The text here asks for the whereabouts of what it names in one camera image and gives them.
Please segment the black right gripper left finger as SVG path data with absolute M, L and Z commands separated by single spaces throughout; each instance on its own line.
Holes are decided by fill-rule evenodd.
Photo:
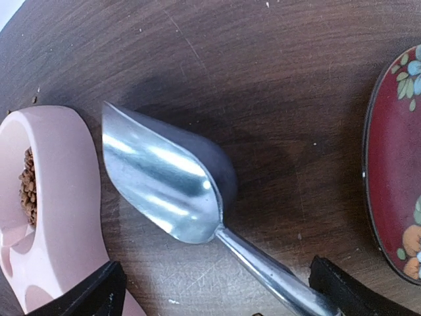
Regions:
M 127 276 L 121 264 L 109 261 L 63 294 L 29 314 L 121 316 L 126 296 Z

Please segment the silver metal scoop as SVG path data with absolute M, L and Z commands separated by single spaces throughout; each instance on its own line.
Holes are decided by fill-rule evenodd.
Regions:
M 280 303 L 296 315 L 340 315 L 325 295 L 224 224 L 237 176 L 214 142 L 124 107 L 102 108 L 103 160 L 120 195 L 173 238 L 219 239 Z

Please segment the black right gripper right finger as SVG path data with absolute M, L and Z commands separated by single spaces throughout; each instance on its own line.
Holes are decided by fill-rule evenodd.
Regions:
M 344 315 L 417 316 L 414 311 L 369 289 L 324 257 L 313 258 L 309 285 L 335 303 Z

